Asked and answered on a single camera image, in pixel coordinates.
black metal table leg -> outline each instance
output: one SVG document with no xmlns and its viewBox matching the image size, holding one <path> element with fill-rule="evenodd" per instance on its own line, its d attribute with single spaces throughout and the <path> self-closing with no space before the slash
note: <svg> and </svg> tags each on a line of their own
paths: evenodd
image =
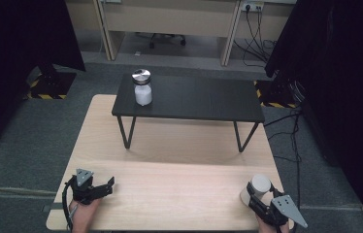
<svg viewBox="0 0 363 233">
<path fill-rule="evenodd" d="M 121 137 L 123 137 L 124 147 L 129 149 L 130 144 L 131 144 L 131 138 L 133 137 L 133 129 L 134 129 L 134 124 L 136 123 L 136 117 L 133 116 L 128 139 L 126 138 L 126 133 L 124 132 L 124 127 L 123 127 L 123 122 L 121 121 L 121 116 L 117 116 L 117 120 L 118 120 L 118 125 L 120 126 Z"/>
<path fill-rule="evenodd" d="M 243 151 L 245 151 L 245 148 L 248 145 L 248 142 L 250 141 L 251 136 L 253 136 L 254 131 L 256 131 L 258 123 L 255 123 L 253 125 L 253 128 L 251 129 L 250 134 L 248 134 L 247 139 L 246 139 L 245 143 L 243 144 L 243 146 L 240 143 L 240 136 L 239 136 L 239 130 L 237 128 L 237 122 L 233 121 L 233 124 L 234 124 L 234 130 L 236 132 L 236 139 L 237 139 L 237 145 L 239 146 L 239 152 L 243 152 Z"/>
</svg>

person's arm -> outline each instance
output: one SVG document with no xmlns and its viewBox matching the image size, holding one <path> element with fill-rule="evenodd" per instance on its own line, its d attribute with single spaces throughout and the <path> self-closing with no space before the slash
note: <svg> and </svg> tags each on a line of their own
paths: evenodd
<svg viewBox="0 0 363 233">
<path fill-rule="evenodd" d="M 259 223 L 259 233 L 277 233 L 276 228 L 274 226 L 269 225 L 266 222 L 264 222 L 258 215 L 256 215 L 256 218 Z M 290 232 L 288 222 L 285 225 L 282 225 L 280 227 L 280 231 L 282 233 Z"/>
<path fill-rule="evenodd" d="M 83 205 L 77 201 L 72 201 L 69 205 L 70 212 L 78 206 L 73 214 L 73 233 L 87 233 L 93 221 L 94 214 L 100 205 L 102 198 L 96 199 L 90 205 Z"/>
</svg>

jar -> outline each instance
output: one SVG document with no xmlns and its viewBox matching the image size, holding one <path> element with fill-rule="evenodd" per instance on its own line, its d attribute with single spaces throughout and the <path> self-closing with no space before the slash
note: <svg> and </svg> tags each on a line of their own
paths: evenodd
<svg viewBox="0 0 363 233">
<path fill-rule="evenodd" d="M 136 102 L 142 106 L 151 103 L 150 71 L 139 69 L 133 73 L 132 77 Z"/>
</svg>

carpeted floor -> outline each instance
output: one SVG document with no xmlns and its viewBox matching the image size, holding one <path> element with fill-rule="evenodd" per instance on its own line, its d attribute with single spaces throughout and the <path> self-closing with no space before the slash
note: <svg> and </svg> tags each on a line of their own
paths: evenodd
<svg viewBox="0 0 363 233">
<path fill-rule="evenodd" d="M 116 94 L 120 78 L 141 68 L 137 65 L 87 63 L 77 72 L 64 100 L 28 99 L 21 103 L 0 139 L 0 232 L 49 232 L 48 207 L 61 182 L 83 119 L 95 94 Z M 211 76 L 259 79 L 251 72 L 214 71 L 145 66 L 154 75 Z M 37 74 L 32 73 L 29 80 Z M 263 107 L 266 123 L 296 110 Z M 298 200 L 297 166 L 289 134 L 294 117 L 266 127 L 285 191 Z M 300 163 L 301 213 L 308 229 L 297 232 L 363 232 L 360 201 L 340 168 L 323 160 L 308 125 L 301 116 L 296 134 Z M 18 188 L 4 192 L 1 188 Z"/>
</svg>

black table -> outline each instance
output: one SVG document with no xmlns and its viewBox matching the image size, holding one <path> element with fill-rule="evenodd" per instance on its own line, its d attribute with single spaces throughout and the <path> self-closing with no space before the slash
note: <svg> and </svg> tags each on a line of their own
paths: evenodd
<svg viewBox="0 0 363 233">
<path fill-rule="evenodd" d="M 151 77 L 152 102 L 136 103 L 130 74 L 123 75 L 112 115 L 117 117 L 124 146 L 129 149 L 136 117 L 233 121 L 239 152 L 243 152 L 259 123 L 264 122 L 252 81 L 204 77 Z M 121 117 L 133 117 L 128 139 Z M 237 122 L 254 122 L 245 143 Z"/>
</svg>

